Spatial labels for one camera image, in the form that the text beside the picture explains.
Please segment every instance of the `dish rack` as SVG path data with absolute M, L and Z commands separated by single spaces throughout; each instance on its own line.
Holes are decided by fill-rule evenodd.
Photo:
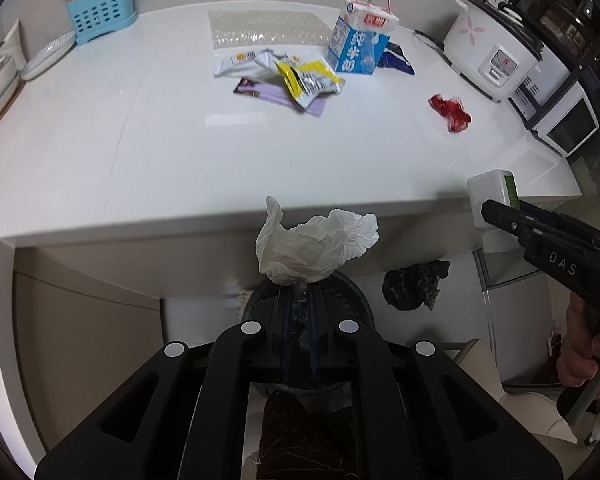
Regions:
M 66 8 L 78 45 L 126 28 L 138 19 L 134 0 L 74 0 L 67 2 Z

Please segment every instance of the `cloth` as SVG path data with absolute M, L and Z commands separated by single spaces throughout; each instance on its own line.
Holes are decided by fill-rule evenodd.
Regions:
M 448 276 L 450 264 L 435 260 L 390 270 L 384 275 L 382 295 L 398 310 L 415 310 L 423 303 L 431 310 L 440 292 L 438 283 Z
M 258 480 L 354 480 L 351 407 L 307 414 L 298 398 L 275 392 L 262 418 Z

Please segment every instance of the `pink flower pattern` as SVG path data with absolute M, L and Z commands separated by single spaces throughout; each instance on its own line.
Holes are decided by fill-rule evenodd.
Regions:
M 485 29 L 482 27 L 474 28 L 470 16 L 468 16 L 466 19 L 466 26 L 467 28 L 461 28 L 460 30 L 458 30 L 458 34 L 465 34 L 469 38 L 471 46 L 475 46 L 474 32 L 484 32 Z

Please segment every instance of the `chair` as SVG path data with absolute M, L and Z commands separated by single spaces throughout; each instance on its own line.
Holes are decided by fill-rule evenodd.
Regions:
M 456 364 L 557 458 L 565 478 L 584 462 L 591 448 L 578 444 L 571 428 L 558 413 L 555 402 L 533 392 L 508 394 L 504 391 L 487 343 L 472 339 L 466 344 L 436 346 L 443 350 L 459 350 L 454 357 Z

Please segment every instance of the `kitchen counter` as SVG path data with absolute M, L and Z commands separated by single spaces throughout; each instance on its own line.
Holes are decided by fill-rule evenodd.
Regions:
M 28 83 L 0 122 L 0 431 L 30 476 L 44 450 L 14 350 L 14 248 L 258 224 L 268 194 L 291 220 L 334 206 L 378 216 L 458 208 L 466 180 L 494 168 L 513 171 L 534 202 L 580 195 L 566 161 L 508 103 L 483 97 L 406 28 L 392 41 L 416 75 L 346 76 L 321 118 L 233 95 L 235 79 L 213 78 L 207 11 L 244 8 L 309 10 L 329 25 L 338 15 L 276 2 L 144 14 Z M 436 93 L 462 99 L 468 130 L 448 133 L 427 103 Z

